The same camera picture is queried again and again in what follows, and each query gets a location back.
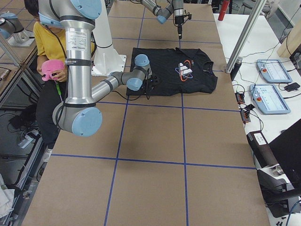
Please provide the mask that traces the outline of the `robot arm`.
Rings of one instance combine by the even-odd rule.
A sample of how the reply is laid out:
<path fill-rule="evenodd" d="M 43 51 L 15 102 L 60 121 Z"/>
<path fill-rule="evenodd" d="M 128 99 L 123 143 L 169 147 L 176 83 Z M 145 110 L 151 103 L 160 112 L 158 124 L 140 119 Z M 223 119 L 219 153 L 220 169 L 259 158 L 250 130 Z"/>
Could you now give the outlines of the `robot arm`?
<path fill-rule="evenodd" d="M 165 8 L 162 8 L 153 0 L 138 0 L 137 2 L 151 11 L 160 24 L 164 24 L 170 16 L 174 16 L 173 20 L 177 27 L 178 38 L 182 39 L 182 25 L 185 17 L 183 0 L 172 0 Z"/>
<path fill-rule="evenodd" d="M 89 137 L 103 120 L 96 103 L 120 85 L 137 91 L 151 78 L 149 59 L 144 54 L 135 58 L 131 72 L 112 72 L 107 79 L 92 86 L 91 32 L 95 22 L 106 12 L 100 0 L 40 0 L 40 22 L 64 28 L 66 38 L 65 65 L 68 69 L 68 95 L 53 112 L 54 123 L 62 130 Z"/>

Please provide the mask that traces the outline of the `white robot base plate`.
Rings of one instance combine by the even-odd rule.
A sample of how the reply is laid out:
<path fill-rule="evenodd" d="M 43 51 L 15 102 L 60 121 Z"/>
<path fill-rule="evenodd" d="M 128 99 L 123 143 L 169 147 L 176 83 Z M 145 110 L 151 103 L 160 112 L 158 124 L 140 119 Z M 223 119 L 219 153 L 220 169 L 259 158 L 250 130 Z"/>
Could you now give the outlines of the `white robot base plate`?
<path fill-rule="evenodd" d="M 93 76 L 109 76 L 112 72 L 124 72 L 126 59 L 126 55 L 120 54 L 95 57 L 91 73 Z"/>

